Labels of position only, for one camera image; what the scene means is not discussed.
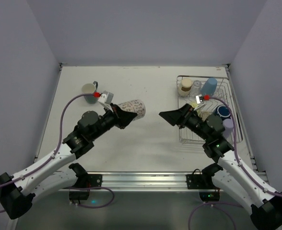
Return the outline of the beige speckled cup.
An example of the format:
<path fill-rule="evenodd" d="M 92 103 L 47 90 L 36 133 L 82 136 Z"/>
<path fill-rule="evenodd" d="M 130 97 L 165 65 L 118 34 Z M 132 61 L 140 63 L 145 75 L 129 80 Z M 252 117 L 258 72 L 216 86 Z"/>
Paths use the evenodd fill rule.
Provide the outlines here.
<path fill-rule="evenodd" d="M 212 113 L 209 111 L 202 111 L 200 113 L 200 118 L 202 119 L 202 121 L 205 121 Z"/>

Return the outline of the floral mug orange inside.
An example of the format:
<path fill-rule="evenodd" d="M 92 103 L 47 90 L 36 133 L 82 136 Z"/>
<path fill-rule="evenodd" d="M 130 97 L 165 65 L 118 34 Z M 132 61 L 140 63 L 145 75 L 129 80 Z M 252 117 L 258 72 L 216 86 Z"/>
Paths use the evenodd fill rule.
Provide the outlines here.
<path fill-rule="evenodd" d="M 123 111 L 136 113 L 137 116 L 133 119 L 133 121 L 136 121 L 136 120 L 143 118 L 146 114 L 145 104 L 140 99 L 135 99 L 135 100 L 123 102 L 123 103 L 118 104 L 118 106 Z"/>

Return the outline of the cream tumbler brown band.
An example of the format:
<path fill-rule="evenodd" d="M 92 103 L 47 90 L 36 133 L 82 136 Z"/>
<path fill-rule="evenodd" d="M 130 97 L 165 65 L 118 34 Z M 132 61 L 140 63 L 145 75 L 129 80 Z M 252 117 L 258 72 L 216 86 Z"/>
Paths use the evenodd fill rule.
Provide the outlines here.
<path fill-rule="evenodd" d="M 181 97 L 186 97 L 190 94 L 192 87 L 192 80 L 188 78 L 183 78 L 177 87 L 178 95 Z"/>

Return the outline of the dark blue mug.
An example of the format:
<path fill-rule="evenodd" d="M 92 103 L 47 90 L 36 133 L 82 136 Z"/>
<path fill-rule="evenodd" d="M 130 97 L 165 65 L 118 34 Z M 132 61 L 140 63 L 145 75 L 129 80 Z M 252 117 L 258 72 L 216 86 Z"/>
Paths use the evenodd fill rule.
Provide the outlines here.
<path fill-rule="evenodd" d="M 225 105 L 219 105 L 213 111 L 215 116 L 220 117 L 223 121 L 226 119 L 231 119 L 231 112 L 230 109 Z"/>

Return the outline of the lavender plastic cup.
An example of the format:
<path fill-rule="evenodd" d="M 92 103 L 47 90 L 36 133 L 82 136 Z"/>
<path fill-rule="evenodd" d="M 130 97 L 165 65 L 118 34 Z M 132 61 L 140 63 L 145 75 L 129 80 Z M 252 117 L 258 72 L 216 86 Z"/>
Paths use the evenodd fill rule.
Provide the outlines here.
<path fill-rule="evenodd" d="M 223 136 L 224 136 L 224 138 L 229 138 L 231 133 L 234 130 L 233 120 L 230 119 L 230 118 L 223 120 L 223 126 L 224 126 Z"/>

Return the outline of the grey teal mug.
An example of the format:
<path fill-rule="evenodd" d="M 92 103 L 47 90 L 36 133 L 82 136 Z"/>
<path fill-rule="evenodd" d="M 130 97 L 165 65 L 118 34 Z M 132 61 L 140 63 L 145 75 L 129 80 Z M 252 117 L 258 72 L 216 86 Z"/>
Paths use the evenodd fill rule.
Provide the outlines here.
<path fill-rule="evenodd" d="M 94 93 L 97 92 L 98 82 L 94 81 L 93 83 L 87 83 L 82 86 L 82 93 L 85 94 L 84 99 L 88 104 L 95 104 L 97 98 L 94 97 Z"/>

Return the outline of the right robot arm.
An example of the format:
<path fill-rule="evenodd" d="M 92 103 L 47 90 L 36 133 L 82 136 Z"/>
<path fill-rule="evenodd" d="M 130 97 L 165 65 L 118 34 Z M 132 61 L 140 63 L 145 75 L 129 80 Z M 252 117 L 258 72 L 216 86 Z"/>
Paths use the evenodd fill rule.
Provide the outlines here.
<path fill-rule="evenodd" d="M 204 152 L 214 163 L 202 174 L 242 206 L 258 230 L 276 230 L 282 225 L 282 192 L 262 180 L 239 157 L 235 145 L 223 136 L 225 128 L 219 116 L 211 114 L 202 120 L 190 104 L 160 112 L 159 116 L 172 126 L 188 128 L 205 141 Z"/>

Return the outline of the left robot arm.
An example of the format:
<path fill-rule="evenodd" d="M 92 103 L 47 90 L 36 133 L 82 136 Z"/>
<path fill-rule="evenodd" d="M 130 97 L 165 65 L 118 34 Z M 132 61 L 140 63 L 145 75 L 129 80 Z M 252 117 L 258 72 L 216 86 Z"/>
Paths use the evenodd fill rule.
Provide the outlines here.
<path fill-rule="evenodd" d="M 34 189 L 55 171 L 75 161 L 94 147 L 94 141 L 113 127 L 126 128 L 145 116 L 144 104 L 137 100 L 110 104 L 105 114 L 85 112 L 74 130 L 61 139 L 56 149 L 31 166 L 9 175 L 0 175 L 0 203 L 10 219 L 25 214 L 36 197 Z"/>

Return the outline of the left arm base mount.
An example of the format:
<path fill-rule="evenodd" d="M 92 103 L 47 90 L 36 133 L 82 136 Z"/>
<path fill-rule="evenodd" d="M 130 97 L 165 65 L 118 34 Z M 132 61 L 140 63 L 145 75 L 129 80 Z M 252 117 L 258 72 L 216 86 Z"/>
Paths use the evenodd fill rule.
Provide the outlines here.
<path fill-rule="evenodd" d="M 71 185 L 73 191 L 69 192 L 69 200 L 71 202 L 81 203 L 83 200 L 87 200 L 90 196 L 89 190 L 77 191 L 77 188 L 91 188 L 100 187 L 102 184 L 101 174 L 89 174 L 79 163 L 72 163 L 69 165 L 69 169 L 73 170 L 77 181 Z"/>

